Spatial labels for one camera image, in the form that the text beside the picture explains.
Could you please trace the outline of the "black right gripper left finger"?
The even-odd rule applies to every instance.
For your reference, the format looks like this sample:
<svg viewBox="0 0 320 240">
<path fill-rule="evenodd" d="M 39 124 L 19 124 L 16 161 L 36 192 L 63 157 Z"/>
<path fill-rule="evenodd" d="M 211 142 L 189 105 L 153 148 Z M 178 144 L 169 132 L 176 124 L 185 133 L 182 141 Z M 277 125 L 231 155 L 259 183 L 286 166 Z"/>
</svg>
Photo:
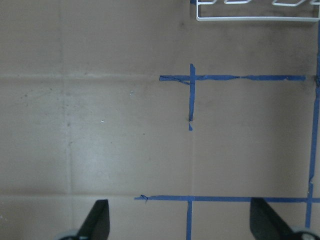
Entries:
<svg viewBox="0 0 320 240">
<path fill-rule="evenodd" d="M 110 234 L 110 211 L 107 199 L 97 200 L 76 234 L 77 240 L 107 240 Z"/>
</svg>

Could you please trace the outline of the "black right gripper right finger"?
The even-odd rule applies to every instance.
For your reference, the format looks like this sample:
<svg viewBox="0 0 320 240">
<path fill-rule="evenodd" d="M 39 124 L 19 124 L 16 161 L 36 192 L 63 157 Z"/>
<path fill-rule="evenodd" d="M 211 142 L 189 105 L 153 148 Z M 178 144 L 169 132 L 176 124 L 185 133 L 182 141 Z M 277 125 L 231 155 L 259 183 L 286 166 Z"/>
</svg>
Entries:
<svg viewBox="0 0 320 240">
<path fill-rule="evenodd" d="M 251 198 L 249 213 L 249 228 L 255 240 L 299 239 L 299 233 L 294 232 L 263 198 Z"/>
</svg>

